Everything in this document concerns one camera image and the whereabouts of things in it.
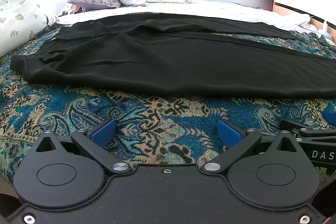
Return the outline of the blue paisley bedspread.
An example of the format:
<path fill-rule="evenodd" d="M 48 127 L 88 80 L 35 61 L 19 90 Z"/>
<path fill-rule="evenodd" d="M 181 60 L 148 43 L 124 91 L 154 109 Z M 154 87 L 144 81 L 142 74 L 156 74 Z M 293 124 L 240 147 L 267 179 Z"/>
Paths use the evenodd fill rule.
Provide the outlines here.
<path fill-rule="evenodd" d="M 60 25 L 33 34 L 24 45 L 1 58 L 1 178 L 13 176 L 44 130 L 67 136 L 89 129 L 106 118 L 116 122 L 116 137 L 108 152 L 129 164 L 204 164 L 224 151 L 215 132 L 219 119 L 264 134 L 278 131 L 281 120 L 298 121 L 316 129 L 330 129 L 323 115 L 335 100 L 158 97 L 122 91 L 32 85 L 11 70 L 15 55 L 35 53 L 52 40 Z"/>

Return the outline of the white floral duvet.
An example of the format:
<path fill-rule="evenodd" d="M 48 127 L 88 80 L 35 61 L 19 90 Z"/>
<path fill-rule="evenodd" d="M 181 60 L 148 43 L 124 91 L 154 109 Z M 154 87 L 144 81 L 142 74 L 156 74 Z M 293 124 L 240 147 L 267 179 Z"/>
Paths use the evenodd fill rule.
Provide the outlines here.
<path fill-rule="evenodd" d="M 1 56 L 50 26 L 66 0 L 1 0 Z"/>

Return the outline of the white clutter pile at bedside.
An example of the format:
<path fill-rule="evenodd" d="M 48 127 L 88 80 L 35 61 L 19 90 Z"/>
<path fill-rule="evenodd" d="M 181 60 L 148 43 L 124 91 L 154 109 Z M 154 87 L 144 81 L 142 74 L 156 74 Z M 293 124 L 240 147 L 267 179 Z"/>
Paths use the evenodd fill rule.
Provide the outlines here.
<path fill-rule="evenodd" d="M 335 44 L 335 24 L 329 23 L 316 16 L 311 16 L 308 22 L 299 25 L 300 27 L 314 32 L 317 36 L 323 36 L 330 44 Z"/>

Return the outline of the black pants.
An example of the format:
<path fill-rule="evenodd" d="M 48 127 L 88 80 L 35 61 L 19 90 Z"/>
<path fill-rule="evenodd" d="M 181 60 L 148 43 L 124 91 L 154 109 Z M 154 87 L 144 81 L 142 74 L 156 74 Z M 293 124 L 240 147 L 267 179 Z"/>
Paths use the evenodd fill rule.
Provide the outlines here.
<path fill-rule="evenodd" d="M 14 55 L 31 84 L 168 96 L 333 98 L 335 60 L 248 41 L 293 39 L 265 23 L 178 14 L 126 14 L 63 27 L 39 50 Z"/>

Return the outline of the white bed sheet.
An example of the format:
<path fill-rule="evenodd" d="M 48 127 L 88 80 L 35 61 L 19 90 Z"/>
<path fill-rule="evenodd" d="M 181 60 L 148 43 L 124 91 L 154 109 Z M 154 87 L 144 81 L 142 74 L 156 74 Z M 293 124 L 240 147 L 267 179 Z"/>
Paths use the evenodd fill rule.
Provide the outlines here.
<path fill-rule="evenodd" d="M 62 30 L 64 39 L 97 38 L 116 34 L 151 34 L 208 38 L 211 33 L 266 36 L 294 39 L 296 33 L 330 43 L 322 35 L 302 27 L 307 15 L 282 16 L 273 11 L 233 3 L 196 1 L 182 3 L 147 3 L 115 9 L 86 11 L 58 17 L 58 24 L 72 26 Z"/>

